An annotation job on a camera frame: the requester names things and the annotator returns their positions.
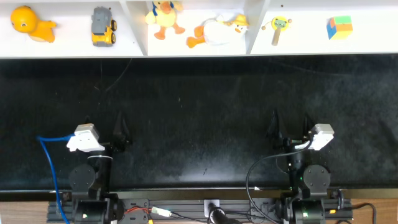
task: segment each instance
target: duck toy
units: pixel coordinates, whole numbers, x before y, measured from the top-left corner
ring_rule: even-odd
[[[160,25],[160,31],[155,34],[155,37],[159,40],[164,40],[166,38],[166,29],[173,27],[176,34],[182,34],[185,29],[179,27],[176,23],[178,11],[182,11],[182,5],[179,2],[173,1],[154,1],[152,2],[153,10],[148,13],[145,18],[147,24],[158,24]]]
[[[21,33],[27,33],[30,38],[39,42],[54,42],[52,28],[57,25],[52,21],[41,21],[29,6],[16,8],[11,14],[11,24]]]
[[[203,26],[195,28],[195,37],[187,39],[189,48],[198,44],[224,45],[242,38],[248,31],[249,24],[246,16],[239,14],[232,22],[225,22],[223,16],[216,19],[208,19]]]

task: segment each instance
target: black table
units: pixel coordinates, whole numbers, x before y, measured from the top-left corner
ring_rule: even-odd
[[[128,62],[0,61],[0,190],[53,189],[35,137],[71,134],[89,116],[106,141],[118,111],[133,145],[114,156],[111,190],[244,187],[250,165],[278,153],[265,138],[274,108],[291,133],[301,133],[305,113],[332,125],[335,139],[311,152],[332,187],[398,186],[395,55],[133,59],[115,83]],[[61,189],[86,162],[65,145],[47,144]],[[275,160],[251,180],[288,187]]]

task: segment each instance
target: yellow hat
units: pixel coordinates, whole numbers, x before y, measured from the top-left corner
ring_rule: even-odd
[[[236,19],[234,21],[232,21],[232,23],[235,23],[236,25],[239,26],[248,26],[248,21],[246,20],[246,16],[239,14],[238,16],[236,16]]]

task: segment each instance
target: rubik's cube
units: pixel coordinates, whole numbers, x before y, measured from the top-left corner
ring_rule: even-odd
[[[351,16],[336,16],[326,26],[329,40],[343,40],[353,32]]]

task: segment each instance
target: black wheel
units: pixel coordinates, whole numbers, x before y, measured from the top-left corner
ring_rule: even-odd
[[[113,31],[116,31],[118,29],[118,24],[114,20],[111,21],[111,29]]]
[[[116,35],[114,33],[112,33],[111,38],[112,44],[116,43]]]

